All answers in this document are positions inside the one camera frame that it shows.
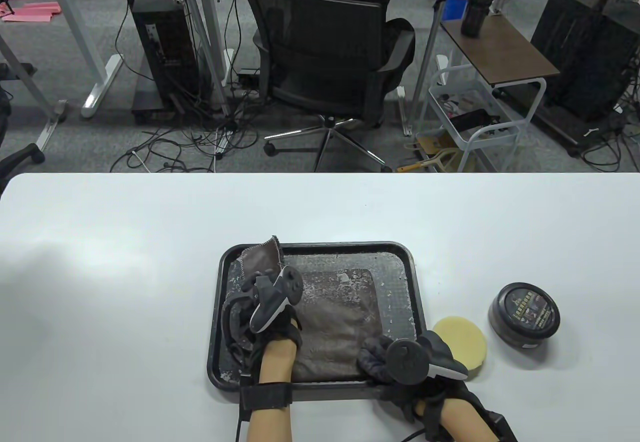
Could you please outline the person's right hand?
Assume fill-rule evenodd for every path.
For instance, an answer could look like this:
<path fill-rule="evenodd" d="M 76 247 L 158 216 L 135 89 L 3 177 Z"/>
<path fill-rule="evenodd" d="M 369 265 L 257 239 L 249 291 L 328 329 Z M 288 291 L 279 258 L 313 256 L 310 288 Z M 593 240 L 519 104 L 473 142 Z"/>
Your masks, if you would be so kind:
<path fill-rule="evenodd" d="M 459 399 L 484 412 L 478 397 L 464 380 L 466 367 L 454 359 L 448 344 L 427 331 L 413 341 L 387 336 L 366 339 L 357 356 L 359 369 L 377 384 L 384 385 L 380 399 L 398 407 L 408 422 L 420 419 L 419 402 L 434 410 L 431 421 L 439 422 L 446 399 Z"/>

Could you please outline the person's left hand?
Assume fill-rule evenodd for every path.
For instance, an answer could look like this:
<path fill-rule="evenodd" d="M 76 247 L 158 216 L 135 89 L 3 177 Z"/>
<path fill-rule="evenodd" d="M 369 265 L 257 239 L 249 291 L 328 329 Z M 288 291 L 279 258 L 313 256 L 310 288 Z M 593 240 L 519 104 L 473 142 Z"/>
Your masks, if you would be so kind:
<path fill-rule="evenodd" d="M 295 306 L 302 300 L 301 273 L 285 265 L 278 273 L 256 273 L 222 306 L 222 335 L 227 352 L 243 374 L 257 375 L 266 347 L 290 340 L 299 349 L 301 330 Z"/>

